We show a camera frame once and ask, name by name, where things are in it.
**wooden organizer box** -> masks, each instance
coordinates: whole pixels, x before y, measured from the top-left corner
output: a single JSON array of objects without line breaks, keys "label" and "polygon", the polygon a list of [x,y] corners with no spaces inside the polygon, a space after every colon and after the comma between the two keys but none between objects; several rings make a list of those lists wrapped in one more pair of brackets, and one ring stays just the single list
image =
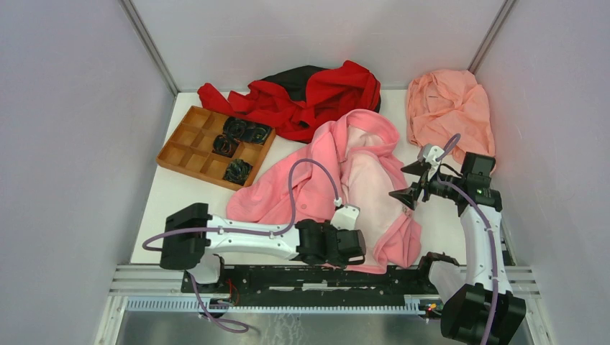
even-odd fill
[{"label": "wooden organizer box", "polygon": [[[192,106],[159,152],[157,163],[169,170],[232,190],[252,185],[276,138],[276,131],[271,129],[264,144],[241,141],[233,156],[225,157],[212,152],[212,143],[222,134],[228,118],[227,115]],[[244,185],[222,179],[229,163],[238,158],[252,165]]]}]

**gray wall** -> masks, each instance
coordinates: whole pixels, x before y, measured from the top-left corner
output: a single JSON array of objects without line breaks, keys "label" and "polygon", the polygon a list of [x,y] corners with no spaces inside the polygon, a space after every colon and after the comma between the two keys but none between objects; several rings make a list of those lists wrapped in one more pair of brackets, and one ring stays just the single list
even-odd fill
[{"label": "gray wall", "polygon": [[0,32],[0,344],[90,344],[172,96],[118,1],[3,1]]},{"label": "gray wall", "polygon": [[178,87],[245,89],[302,65],[371,70],[384,88],[467,68],[502,0],[133,0]]},{"label": "gray wall", "polygon": [[610,2],[519,1],[477,77],[504,220],[558,344],[607,344]]}]

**pink fabric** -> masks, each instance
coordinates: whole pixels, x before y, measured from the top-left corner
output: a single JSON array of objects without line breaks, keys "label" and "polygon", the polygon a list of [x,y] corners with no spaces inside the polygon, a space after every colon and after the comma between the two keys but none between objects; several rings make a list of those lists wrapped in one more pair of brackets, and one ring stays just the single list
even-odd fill
[{"label": "pink fabric", "polygon": [[[419,256],[420,225],[404,213],[388,192],[406,188],[403,166],[392,155],[399,140],[396,128],[383,116],[357,109],[316,130],[306,147],[284,158],[250,187],[238,190],[227,205],[227,216],[238,221],[285,224],[290,221],[288,171],[301,158],[311,158],[330,171],[344,203],[360,207],[356,228],[363,231],[366,261],[348,269],[383,274],[389,262],[402,267]],[[331,219],[334,192],[327,176],[301,163],[293,176],[296,220]]]},{"label": "pink fabric", "polygon": [[467,70],[437,70],[414,79],[406,94],[406,117],[412,144],[443,147],[460,133],[455,161],[464,162],[466,152],[496,155],[487,93]]}]

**garment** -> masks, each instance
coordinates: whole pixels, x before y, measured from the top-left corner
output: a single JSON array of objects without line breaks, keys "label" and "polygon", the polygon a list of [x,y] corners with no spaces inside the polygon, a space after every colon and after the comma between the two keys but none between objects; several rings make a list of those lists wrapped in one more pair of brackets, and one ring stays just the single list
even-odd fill
[{"label": "garment", "polygon": [[453,158],[466,152],[494,156],[496,144],[483,86],[467,70],[437,70],[414,79],[406,94],[407,137],[412,144],[443,147],[452,135],[462,135]]},{"label": "garment", "polygon": [[345,61],[325,70],[304,66],[249,84],[250,93],[234,91],[225,99],[206,83],[197,91],[201,105],[212,111],[276,128],[290,140],[310,142],[318,127],[353,109],[379,110],[380,83],[366,68]]},{"label": "garment", "polygon": [[[258,182],[238,190],[229,200],[227,217],[262,224],[286,224],[290,220],[288,171],[297,160],[311,158],[331,173],[344,203],[360,208],[356,229],[363,232],[365,263],[348,266],[361,272],[383,274],[388,262],[402,267],[419,256],[421,227],[411,211],[390,197],[406,188],[403,163],[392,155],[400,137],[383,116],[358,109],[316,130],[311,144],[271,167]],[[328,177],[313,164],[295,169],[293,185],[296,220],[324,221],[334,214],[334,191]]]}]

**red jacket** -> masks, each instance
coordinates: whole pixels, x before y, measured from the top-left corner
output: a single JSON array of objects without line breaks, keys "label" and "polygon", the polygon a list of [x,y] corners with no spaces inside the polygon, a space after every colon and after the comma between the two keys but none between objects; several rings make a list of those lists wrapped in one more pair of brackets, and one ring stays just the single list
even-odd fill
[{"label": "red jacket", "polygon": [[311,141],[318,127],[338,120],[353,109],[379,110],[380,83],[366,68],[352,61],[334,70],[322,70],[306,82],[306,100],[293,101],[282,86],[257,80],[243,96],[234,91],[225,99],[210,83],[197,93],[205,109],[276,128],[279,136]]}]

